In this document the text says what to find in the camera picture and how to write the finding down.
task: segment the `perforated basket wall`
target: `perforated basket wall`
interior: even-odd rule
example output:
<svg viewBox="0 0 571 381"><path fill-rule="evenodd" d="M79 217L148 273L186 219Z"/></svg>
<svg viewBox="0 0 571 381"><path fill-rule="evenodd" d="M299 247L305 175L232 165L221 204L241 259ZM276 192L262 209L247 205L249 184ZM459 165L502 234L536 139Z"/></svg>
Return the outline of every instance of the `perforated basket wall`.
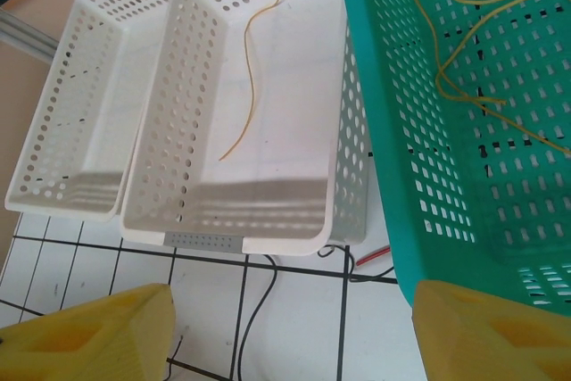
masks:
<svg viewBox="0 0 571 381"><path fill-rule="evenodd" d="M122 212L127 239L230 236L245 253L308 254L363 238L368 131L343 0L282 0L254 22L256 113L219 160L249 109L245 24L272 1L173 0Z"/></svg>
<svg viewBox="0 0 571 381"><path fill-rule="evenodd" d="M434 89L413 0L346 0L399 284L435 278L571 313L568 156ZM447 59L497 5L420 0ZM528 0L478 30L448 69L488 107L571 146L568 2Z"/></svg>
<svg viewBox="0 0 571 381"><path fill-rule="evenodd" d="M6 207L108 220L118 210L169 0L76 0Z"/></svg>

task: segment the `red wire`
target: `red wire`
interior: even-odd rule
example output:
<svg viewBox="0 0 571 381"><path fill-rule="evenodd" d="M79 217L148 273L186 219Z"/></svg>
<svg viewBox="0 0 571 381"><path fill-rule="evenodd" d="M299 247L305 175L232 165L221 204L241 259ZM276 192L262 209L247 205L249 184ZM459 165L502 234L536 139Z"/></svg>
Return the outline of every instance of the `red wire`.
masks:
<svg viewBox="0 0 571 381"><path fill-rule="evenodd" d="M357 263L355 263L355 266L360 267L361 265L369 262L369 261L373 261L374 259L378 258L379 256L383 256L386 253L389 253L391 251L391 246L387 245L385 247L382 247L378 250L375 250L372 253L369 253L367 256L363 256L362 258L360 258Z"/></svg>

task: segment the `teal plastic basket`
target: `teal plastic basket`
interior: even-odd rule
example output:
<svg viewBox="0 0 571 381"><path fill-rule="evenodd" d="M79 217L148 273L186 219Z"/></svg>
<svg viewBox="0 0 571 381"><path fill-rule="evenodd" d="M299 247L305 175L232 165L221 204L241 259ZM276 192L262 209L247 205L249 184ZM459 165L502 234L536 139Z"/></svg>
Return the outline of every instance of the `teal plastic basket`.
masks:
<svg viewBox="0 0 571 381"><path fill-rule="evenodd" d="M419 0L444 62L498 4ZM571 314L571 157L435 89L413 0L345 0L395 270L409 300L440 279ZM528 0L480 28L447 70L490 109L571 146L571 4Z"/></svg>

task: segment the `black wire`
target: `black wire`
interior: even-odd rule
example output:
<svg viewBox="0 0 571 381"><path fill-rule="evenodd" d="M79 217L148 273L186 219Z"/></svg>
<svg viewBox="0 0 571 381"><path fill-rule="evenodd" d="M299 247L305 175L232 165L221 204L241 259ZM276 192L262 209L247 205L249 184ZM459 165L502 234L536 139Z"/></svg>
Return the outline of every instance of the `black wire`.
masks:
<svg viewBox="0 0 571 381"><path fill-rule="evenodd" d="M178 349L180 348L180 345L182 344L182 338L183 338L183 336L181 335L180 339L178 340L177 348L175 349L175 352L172 353L172 357L170 358L170 361L169 361L169 374L167 375L166 378L164 378L164 381L170 380L170 376L172 375L172 361L175 359L175 357L177 357Z"/></svg>
<svg viewBox="0 0 571 381"><path fill-rule="evenodd" d="M268 298L269 292L271 292L271 289L274 288L274 285L276 284L276 280L277 280L276 262L271 258L271 256L268 256L267 254L264 254L264 256L269 261L269 263L271 263L272 266L274 267L274 277L271 279L271 282L269 283L269 286L268 286L268 289L266 290L266 293L261 297L260 302L258 303L258 306L253 311L252 316L250 317L250 320L248 321L248 324L246 325L246 329L244 331L244 336L242 336L242 343L240 344L240 352L238 353L238 381L242 381L242 357L244 355L246 338L248 337L248 334L250 333L250 328L252 327L253 320L258 315L258 311L260 310L261 306L266 301L266 298Z"/></svg>
<svg viewBox="0 0 571 381"><path fill-rule="evenodd" d="M329 252L322 253L321 251L323 249L328 249ZM326 257L330 256L331 254L333 254L335 249L340 250L349 256L349 260L351 261L351 267L349 268L349 281L351 283L366 283L368 281L375 281L375 280L378 280L379 278L386 276L389 272L394 270L394 267L391 267L391 268L381 272L380 274L377 274L377 275L372 276L372 277L356 277L353 275L353 271L355 270L355 267L356 267L355 257L349 251L349 248L343 247L341 245L336 245L336 244L328 244L328 245L325 245L322 249L320 249L318 251L318 257L326 258Z"/></svg>

